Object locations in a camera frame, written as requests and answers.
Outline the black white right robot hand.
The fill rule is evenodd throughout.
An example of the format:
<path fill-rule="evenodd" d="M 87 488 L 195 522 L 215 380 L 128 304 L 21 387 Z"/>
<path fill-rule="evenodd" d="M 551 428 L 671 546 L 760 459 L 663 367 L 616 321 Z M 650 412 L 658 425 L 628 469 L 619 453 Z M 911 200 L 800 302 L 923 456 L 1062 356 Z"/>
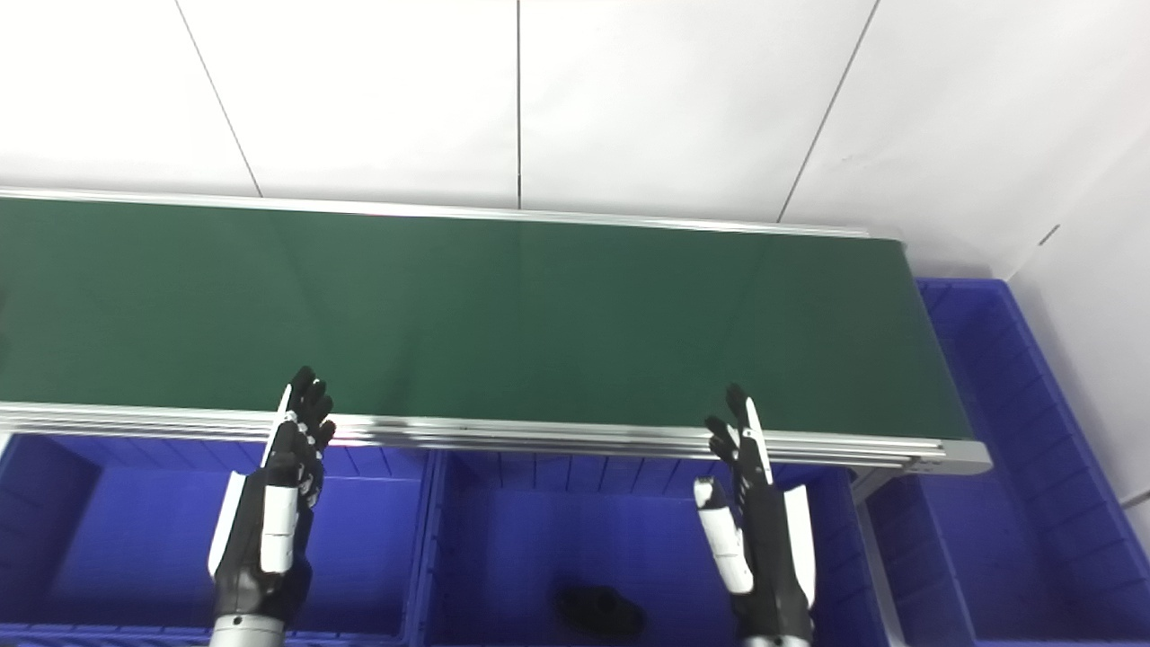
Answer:
<path fill-rule="evenodd" d="M 730 595 L 742 646 L 812 646 L 816 559 L 808 491 L 781 490 L 756 402 L 726 390 L 734 421 L 710 415 L 710 450 L 730 471 L 733 495 L 713 475 L 693 479 L 693 503 L 721 581 Z"/>

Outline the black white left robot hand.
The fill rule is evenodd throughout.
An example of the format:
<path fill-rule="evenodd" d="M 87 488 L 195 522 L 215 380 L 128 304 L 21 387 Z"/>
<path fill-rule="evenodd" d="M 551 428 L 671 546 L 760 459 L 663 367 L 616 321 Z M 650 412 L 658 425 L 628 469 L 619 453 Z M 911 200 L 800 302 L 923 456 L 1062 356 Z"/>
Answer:
<path fill-rule="evenodd" d="M 305 557 L 336 423 L 327 385 L 304 365 L 288 382 L 261 463 L 230 473 L 207 556 L 212 646 L 283 646 L 308 596 Z"/>

